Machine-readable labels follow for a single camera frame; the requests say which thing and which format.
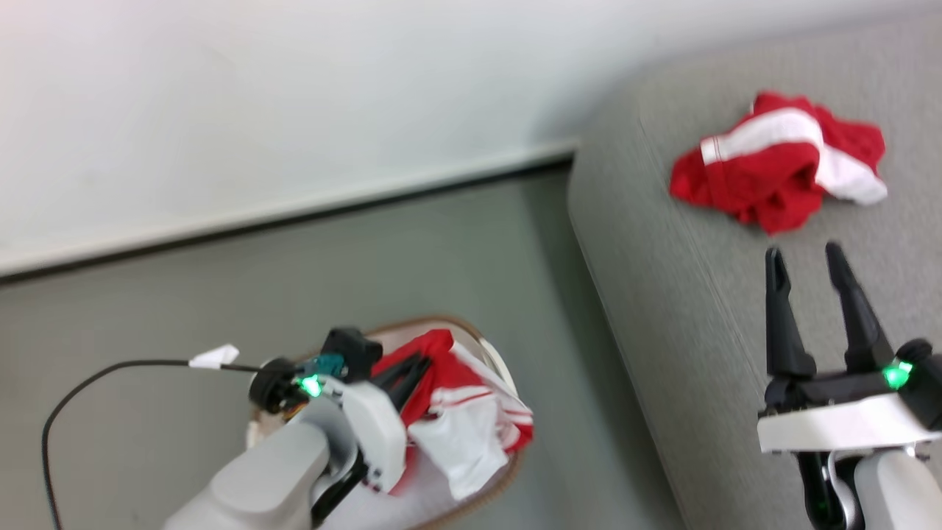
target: glowing green led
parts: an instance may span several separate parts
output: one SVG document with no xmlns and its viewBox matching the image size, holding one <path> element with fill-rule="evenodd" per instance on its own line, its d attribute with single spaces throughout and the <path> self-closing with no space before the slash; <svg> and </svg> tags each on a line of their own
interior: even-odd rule
<svg viewBox="0 0 942 530">
<path fill-rule="evenodd" d="M 310 394 L 311 397 L 318 397 L 321 393 L 322 388 L 320 387 L 320 383 L 317 381 L 316 375 L 302 379 L 299 381 L 299 384 L 300 387 L 304 389 L 305 392 Z"/>
<path fill-rule="evenodd" d="M 887 366 L 884 368 L 884 378 L 891 389 L 899 390 L 909 381 L 909 373 L 912 370 L 913 365 L 905 362 L 899 366 Z"/>
</svg>

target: gray floor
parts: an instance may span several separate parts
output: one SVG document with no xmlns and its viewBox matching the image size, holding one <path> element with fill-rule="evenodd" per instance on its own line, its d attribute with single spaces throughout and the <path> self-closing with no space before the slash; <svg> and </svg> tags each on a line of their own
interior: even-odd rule
<svg viewBox="0 0 942 530">
<path fill-rule="evenodd" d="M 0 289 L 0 513 L 49 528 L 45 415 L 106 364 L 224 342 L 297 356 L 329 327 L 446 312 L 477 325 L 536 413 L 517 482 L 456 528 L 681 523 L 565 212 L 562 170 Z M 66 408 L 67 529 L 159 528 L 238 454 L 247 377 L 136 369 Z"/>
</svg>

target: gray upholstered surface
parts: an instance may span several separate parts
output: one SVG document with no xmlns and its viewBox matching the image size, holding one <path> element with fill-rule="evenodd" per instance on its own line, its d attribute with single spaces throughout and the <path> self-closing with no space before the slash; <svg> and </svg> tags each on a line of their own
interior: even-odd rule
<svg viewBox="0 0 942 530">
<path fill-rule="evenodd" d="M 795 465 L 761 455 L 755 434 L 770 243 L 785 250 L 804 342 L 822 368 L 839 367 L 846 347 L 829 239 L 844 243 L 894 343 L 942 341 L 940 52 L 936 14 L 694 58 L 637 76 L 584 137 L 570 213 L 690 528 L 809 527 Z M 889 198 L 826 203 L 775 240 L 672 200 L 675 158 L 730 127 L 763 88 L 881 125 Z"/>
</svg>

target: red and white cloth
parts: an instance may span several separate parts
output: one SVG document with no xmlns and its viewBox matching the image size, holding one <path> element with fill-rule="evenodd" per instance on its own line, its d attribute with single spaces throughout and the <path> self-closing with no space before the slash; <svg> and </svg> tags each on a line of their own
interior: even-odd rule
<svg viewBox="0 0 942 530">
<path fill-rule="evenodd" d="M 771 235 L 804 225 L 825 193 L 859 205 L 886 198 L 877 174 L 885 150 L 875 125 L 839 120 L 805 97 L 764 91 L 732 130 L 677 160 L 670 193 Z"/>
<path fill-rule="evenodd" d="M 507 455 L 533 439 L 533 412 L 446 329 L 384 356 L 373 373 L 416 353 L 429 357 L 431 365 L 402 409 L 402 421 L 460 501 L 483 488 L 507 464 Z"/>
</svg>

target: black cable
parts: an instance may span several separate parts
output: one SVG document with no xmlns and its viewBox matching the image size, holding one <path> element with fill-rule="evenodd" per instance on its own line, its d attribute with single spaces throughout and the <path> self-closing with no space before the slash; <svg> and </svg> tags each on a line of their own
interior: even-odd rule
<svg viewBox="0 0 942 530">
<path fill-rule="evenodd" d="M 53 517 L 53 528 L 55 530 L 62 530 L 62 521 L 59 518 L 58 505 L 56 504 L 56 495 L 53 492 L 53 481 L 49 473 L 49 431 L 52 429 L 53 421 L 56 420 L 59 412 L 65 408 L 75 395 L 78 392 L 84 390 L 88 385 L 94 383 L 95 381 L 101 379 L 102 377 L 108 375 L 109 373 L 115 372 L 122 368 L 131 368 L 135 366 L 182 366 L 185 368 L 190 368 L 189 361 L 179 360 L 179 359 L 146 359 L 146 360 L 129 360 L 125 362 L 119 362 L 118 364 L 113 364 L 104 370 L 96 373 L 92 377 L 89 377 L 85 381 L 82 381 L 78 384 L 77 387 L 72 389 L 71 392 L 66 394 L 62 401 L 56 405 L 56 408 L 53 409 L 52 413 L 49 414 L 49 418 L 46 419 L 46 424 L 42 427 L 42 479 L 45 481 L 46 485 L 46 500 L 49 502 L 49 512 Z M 220 370 L 229 370 L 234 372 L 252 372 L 259 373 L 265 372 L 265 369 L 255 368 L 253 366 L 243 366 L 239 364 L 222 364 L 219 365 Z M 284 372 L 284 370 L 275 370 L 273 372 Z"/>
</svg>

